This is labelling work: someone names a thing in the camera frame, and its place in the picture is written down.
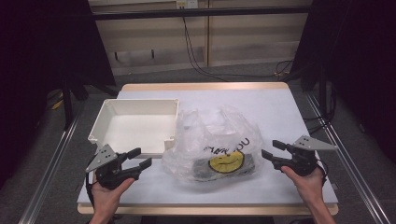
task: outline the yellow circle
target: yellow circle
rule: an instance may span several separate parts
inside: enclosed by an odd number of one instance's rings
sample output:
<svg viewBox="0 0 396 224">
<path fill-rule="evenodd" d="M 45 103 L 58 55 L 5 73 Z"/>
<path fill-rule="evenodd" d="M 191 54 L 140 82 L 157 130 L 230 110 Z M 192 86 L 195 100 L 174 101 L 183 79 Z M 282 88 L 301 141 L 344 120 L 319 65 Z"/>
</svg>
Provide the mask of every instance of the yellow circle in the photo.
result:
<svg viewBox="0 0 396 224">
<path fill-rule="evenodd" d="M 210 159 L 209 167 L 215 172 L 228 174 L 241 168 L 244 165 L 244 160 L 245 154 L 241 151 L 235 151 Z"/>
</svg>

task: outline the human hand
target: human hand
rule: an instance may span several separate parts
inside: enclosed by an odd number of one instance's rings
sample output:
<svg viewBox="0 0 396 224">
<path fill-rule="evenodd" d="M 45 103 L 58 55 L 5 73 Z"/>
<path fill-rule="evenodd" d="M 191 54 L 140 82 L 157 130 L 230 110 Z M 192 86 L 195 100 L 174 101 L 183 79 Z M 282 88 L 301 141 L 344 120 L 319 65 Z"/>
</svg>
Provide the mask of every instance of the human hand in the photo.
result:
<svg viewBox="0 0 396 224">
<path fill-rule="evenodd" d="M 116 189 L 103 188 L 99 183 L 92 186 L 94 213 L 93 223 L 105 223 L 113 217 L 120 204 L 120 197 L 134 183 L 133 178 L 124 180 Z"/>
<path fill-rule="evenodd" d="M 282 166 L 281 170 L 285 175 L 290 178 L 297 188 L 300 197 L 304 203 L 309 206 L 310 204 L 317 204 L 323 202 L 322 194 L 322 177 L 323 173 L 319 168 L 316 168 L 312 174 L 306 176 L 297 175 L 288 166 Z"/>
</svg>

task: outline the plastic bag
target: plastic bag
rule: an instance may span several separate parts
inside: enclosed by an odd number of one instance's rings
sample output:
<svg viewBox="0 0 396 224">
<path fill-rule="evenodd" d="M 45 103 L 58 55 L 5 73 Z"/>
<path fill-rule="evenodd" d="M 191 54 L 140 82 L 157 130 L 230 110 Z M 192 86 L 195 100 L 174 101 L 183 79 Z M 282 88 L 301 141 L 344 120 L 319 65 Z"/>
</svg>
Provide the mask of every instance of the plastic bag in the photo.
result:
<svg viewBox="0 0 396 224">
<path fill-rule="evenodd" d="M 262 163 L 263 146 L 257 125 L 232 106 L 224 105 L 214 115 L 181 111 L 175 144 L 165 150 L 162 163 L 166 172 L 185 180 L 248 175 Z"/>
</svg>

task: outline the white tray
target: white tray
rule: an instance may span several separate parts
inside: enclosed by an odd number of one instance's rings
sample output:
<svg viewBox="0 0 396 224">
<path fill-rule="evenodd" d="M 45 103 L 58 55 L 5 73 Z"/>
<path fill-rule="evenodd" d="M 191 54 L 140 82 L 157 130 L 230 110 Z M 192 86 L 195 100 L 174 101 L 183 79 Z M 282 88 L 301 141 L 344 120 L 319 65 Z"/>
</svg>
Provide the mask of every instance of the white tray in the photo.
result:
<svg viewBox="0 0 396 224">
<path fill-rule="evenodd" d="M 173 145 L 178 99 L 105 100 L 88 140 L 115 152 L 142 148 L 140 158 L 160 158 Z"/>
</svg>

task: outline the person's left hand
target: person's left hand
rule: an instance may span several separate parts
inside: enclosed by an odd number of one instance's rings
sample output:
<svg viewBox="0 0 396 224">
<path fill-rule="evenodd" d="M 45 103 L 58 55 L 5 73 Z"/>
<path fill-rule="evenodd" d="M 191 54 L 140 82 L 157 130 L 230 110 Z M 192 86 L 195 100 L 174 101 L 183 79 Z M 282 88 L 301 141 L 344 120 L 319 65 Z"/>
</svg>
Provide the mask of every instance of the person's left hand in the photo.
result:
<svg viewBox="0 0 396 224">
<path fill-rule="evenodd" d="M 133 178 L 124 180 L 116 189 L 103 188 L 99 183 L 92 186 L 94 203 L 93 218 L 90 223 L 106 223 L 114 216 L 120 204 L 120 197 L 134 183 Z"/>
</svg>

